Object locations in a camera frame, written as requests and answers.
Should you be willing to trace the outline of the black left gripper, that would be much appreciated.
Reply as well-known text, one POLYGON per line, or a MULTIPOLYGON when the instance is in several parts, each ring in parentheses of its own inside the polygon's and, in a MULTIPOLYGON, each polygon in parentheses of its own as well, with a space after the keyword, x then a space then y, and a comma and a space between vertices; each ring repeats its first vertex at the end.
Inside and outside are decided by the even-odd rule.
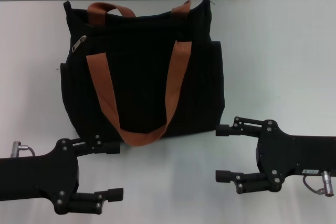
POLYGON ((119 154, 120 143, 101 135, 60 139, 52 151, 41 156, 1 159, 1 201, 46 198, 55 212, 101 214, 105 201, 123 200, 123 188, 76 193, 77 155, 119 154))

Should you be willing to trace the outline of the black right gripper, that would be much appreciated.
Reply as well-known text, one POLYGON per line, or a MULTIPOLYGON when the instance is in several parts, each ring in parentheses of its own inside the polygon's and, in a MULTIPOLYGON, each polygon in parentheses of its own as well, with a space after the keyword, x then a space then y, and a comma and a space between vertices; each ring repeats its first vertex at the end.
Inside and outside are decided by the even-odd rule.
POLYGON ((238 194, 278 192, 288 176, 320 176, 323 192, 334 192, 335 137, 289 135, 274 120, 253 120, 236 116, 232 126, 220 124, 216 136, 258 137, 257 166, 261 173, 216 170, 218 183, 233 182, 238 194))

